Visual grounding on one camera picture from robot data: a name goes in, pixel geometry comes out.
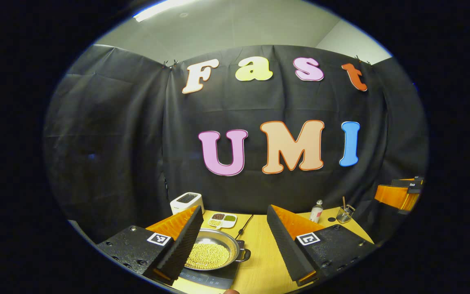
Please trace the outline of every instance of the small bottle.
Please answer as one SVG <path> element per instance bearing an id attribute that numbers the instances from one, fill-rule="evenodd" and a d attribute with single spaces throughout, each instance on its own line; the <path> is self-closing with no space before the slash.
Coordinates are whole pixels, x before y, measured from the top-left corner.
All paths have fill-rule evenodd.
<path id="1" fill-rule="evenodd" d="M 317 205 L 313 206 L 313 208 L 311 209 L 311 215 L 309 216 L 309 220 L 312 222 L 319 223 L 322 210 L 322 200 L 319 200 L 317 201 Z"/>

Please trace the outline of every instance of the power cord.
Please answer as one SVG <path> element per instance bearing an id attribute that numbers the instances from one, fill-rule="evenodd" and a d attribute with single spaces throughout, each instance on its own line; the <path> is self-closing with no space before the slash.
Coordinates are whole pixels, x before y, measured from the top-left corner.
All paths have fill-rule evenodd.
<path id="1" fill-rule="evenodd" d="M 248 221 L 246 221 L 246 223 L 244 224 L 244 227 L 242 227 L 242 229 L 239 230 L 239 234 L 235 237 L 235 240 L 237 238 L 239 238 L 240 235 L 242 235 L 242 233 L 244 232 L 244 229 L 246 228 L 246 225 L 248 225 L 248 222 L 250 221 L 250 219 L 253 218 L 253 214 L 250 216 L 250 218 L 248 218 Z"/>

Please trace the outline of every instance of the white wall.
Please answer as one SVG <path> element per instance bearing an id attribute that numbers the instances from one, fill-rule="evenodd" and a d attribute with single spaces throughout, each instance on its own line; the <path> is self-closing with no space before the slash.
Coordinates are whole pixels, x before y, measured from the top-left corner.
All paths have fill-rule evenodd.
<path id="1" fill-rule="evenodd" d="M 358 56 L 360 60 L 369 61 L 372 65 L 391 57 L 391 54 L 375 39 L 342 19 L 316 48 L 351 57 Z"/>

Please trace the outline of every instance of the ceiling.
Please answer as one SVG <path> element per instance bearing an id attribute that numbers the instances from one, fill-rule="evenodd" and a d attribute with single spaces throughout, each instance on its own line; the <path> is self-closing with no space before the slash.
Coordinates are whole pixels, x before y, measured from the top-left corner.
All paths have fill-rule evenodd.
<path id="1" fill-rule="evenodd" d="M 196 0 L 142 22 L 131 18 L 95 43 L 160 63 L 247 45 L 323 48 L 318 45 L 340 20 L 303 0 Z"/>

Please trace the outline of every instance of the wooden table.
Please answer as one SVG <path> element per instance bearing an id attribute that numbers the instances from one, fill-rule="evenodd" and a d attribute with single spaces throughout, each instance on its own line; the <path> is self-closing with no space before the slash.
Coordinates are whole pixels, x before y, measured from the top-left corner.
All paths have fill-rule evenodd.
<path id="1" fill-rule="evenodd" d="M 319 224 L 324 227 L 340 224 L 338 221 L 330 222 L 328 218 L 336 217 L 338 207 L 332 209 L 324 209 Z M 204 212 L 204 222 L 202 227 L 214 229 L 214 227 L 207 224 L 207 221 L 213 214 L 211 210 Z M 222 232 L 236 237 L 239 230 L 244 226 L 250 214 L 236 214 L 237 223 L 231 229 L 221 229 Z M 309 218 L 310 213 L 305 212 L 298 214 L 305 218 Z M 358 236 L 373 242 L 367 233 L 358 225 L 358 223 L 351 219 L 351 221 L 344 223 L 343 227 L 354 232 Z M 280 251 L 269 225 L 266 220 L 266 215 L 255 215 L 250 220 L 244 233 L 239 236 L 238 240 L 244 240 L 244 248 L 251 251 L 251 257 L 248 261 L 242 262 L 231 285 L 231 289 L 235 289 L 240 294 L 282 294 L 291 292 L 293 290 L 302 288 L 298 287 L 297 283 L 291 280 L 286 265 L 282 260 Z M 212 288 L 183 278 L 177 279 L 173 283 L 173 288 L 189 293 L 189 294 L 221 294 L 224 292 L 222 289 Z"/>

